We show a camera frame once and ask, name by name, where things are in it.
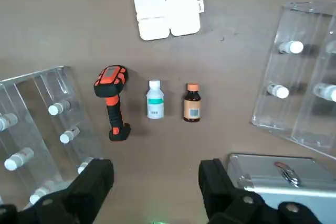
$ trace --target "metal briefcase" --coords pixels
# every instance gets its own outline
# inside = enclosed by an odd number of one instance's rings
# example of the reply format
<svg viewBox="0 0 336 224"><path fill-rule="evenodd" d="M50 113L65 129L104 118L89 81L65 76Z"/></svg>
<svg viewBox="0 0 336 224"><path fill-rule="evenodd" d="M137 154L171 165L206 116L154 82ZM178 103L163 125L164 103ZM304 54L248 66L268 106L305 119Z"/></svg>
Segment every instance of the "metal briefcase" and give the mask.
<svg viewBox="0 0 336 224"><path fill-rule="evenodd" d="M323 224L336 223L336 180L313 158L232 153L227 173L236 188L260 194L270 207L298 202Z"/></svg>

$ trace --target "barcode scanner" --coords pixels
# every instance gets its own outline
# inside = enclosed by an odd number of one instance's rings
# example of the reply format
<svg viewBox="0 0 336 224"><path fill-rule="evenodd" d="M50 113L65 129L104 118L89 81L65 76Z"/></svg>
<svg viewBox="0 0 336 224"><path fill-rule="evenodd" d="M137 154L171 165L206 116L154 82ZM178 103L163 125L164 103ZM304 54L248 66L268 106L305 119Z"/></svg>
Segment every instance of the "barcode scanner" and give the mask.
<svg viewBox="0 0 336 224"><path fill-rule="evenodd" d="M94 85L96 96L105 98L107 112L111 123L109 133L111 141L126 140L131 132L131 125L124 123L120 110L119 93L128 80L127 69L120 65L104 68Z"/></svg>

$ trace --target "orange bottle cap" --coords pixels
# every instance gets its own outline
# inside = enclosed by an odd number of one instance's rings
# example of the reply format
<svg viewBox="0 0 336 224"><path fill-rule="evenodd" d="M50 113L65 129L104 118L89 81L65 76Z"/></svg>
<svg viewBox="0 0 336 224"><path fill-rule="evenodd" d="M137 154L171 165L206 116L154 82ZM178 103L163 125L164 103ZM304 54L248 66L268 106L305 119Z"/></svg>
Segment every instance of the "orange bottle cap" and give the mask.
<svg viewBox="0 0 336 224"><path fill-rule="evenodd" d="M199 85L197 83L189 83L188 84L188 91L198 91Z"/></svg>

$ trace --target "brown medicine bottle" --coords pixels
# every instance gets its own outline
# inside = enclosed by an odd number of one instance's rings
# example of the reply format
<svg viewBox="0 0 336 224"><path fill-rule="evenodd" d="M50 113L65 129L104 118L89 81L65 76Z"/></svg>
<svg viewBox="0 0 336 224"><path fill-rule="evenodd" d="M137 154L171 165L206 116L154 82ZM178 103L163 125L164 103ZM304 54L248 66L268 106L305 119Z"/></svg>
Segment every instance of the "brown medicine bottle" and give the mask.
<svg viewBox="0 0 336 224"><path fill-rule="evenodd" d="M197 83L188 84L188 92L184 97L184 120L186 122L199 122L201 119L201 97L198 93L199 85Z"/></svg>

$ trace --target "white bottle cap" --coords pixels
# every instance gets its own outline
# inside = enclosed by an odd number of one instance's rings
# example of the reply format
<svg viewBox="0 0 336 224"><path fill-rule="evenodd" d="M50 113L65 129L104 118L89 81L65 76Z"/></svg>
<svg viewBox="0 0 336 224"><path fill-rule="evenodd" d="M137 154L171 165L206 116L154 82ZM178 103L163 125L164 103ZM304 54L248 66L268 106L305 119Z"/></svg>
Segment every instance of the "white bottle cap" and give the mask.
<svg viewBox="0 0 336 224"><path fill-rule="evenodd" d="M93 160L93 157L87 157L83 163L80 164L80 166L77 169L78 174L80 174L88 165L89 163Z"/></svg>
<svg viewBox="0 0 336 224"><path fill-rule="evenodd" d="M161 81L160 80L150 80L149 81L149 87L151 89L159 89L161 86Z"/></svg>
<svg viewBox="0 0 336 224"><path fill-rule="evenodd" d="M70 141L74 139L74 134L72 131L65 131L59 139L61 140L62 143L68 144Z"/></svg>
<svg viewBox="0 0 336 224"><path fill-rule="evenodd" d="M6 159L5 161L5 168L7 170L16 170L22 165L23 165L22 159L16 155L11 156L9 159Z"/></svg>
<svg viewBox="0 0 336 224"><path fill-rule="evenodd" d="M48 108L50 115L58 115L63 112L63 106L61 103L55 103Z"/></svg>
<svg viewBox="0 0 336 224"><path fill-rule="evenodd" d="M0 131L3 131L7 128L7 120L3 118L2 116L0 117Z"/></svg>
<svg viewBox="0 0 336 224"><path fill-rule="evenodd" d="M284 86L275 87L275 96L281 99L287 98L289 95L289 90Z"/></svg>
<svg viewBox="0 0 336 224"><path fill-rule="evenodd" d="M30 203L35 204L39 199L41 199L43 196L46 196L49 194L50 191L44 187L38 188L34 194L32 194L29 198Z"/></svg>
<svg viewBox="0 0 336 224"><path fill-rule="evenodd" d="M78 169L77 169L77 172L78 174L80 174L82 171L84 171L84 169L88 166L88 164L81 164Z"/></svg>
<svg viewBox="0 0 336 224"><path fill-rule="evenodd" d="M336 89L334 89L331 94L330 94L330 99L333 101L333 102L336 102Z"/></svg>
<svg viewBox="0 0 336 224"><path fill-rule="evenodd" d="M303 51L303 43L300 41L292 41L289 46L289 51L293 54L299 54Z"/></svg>

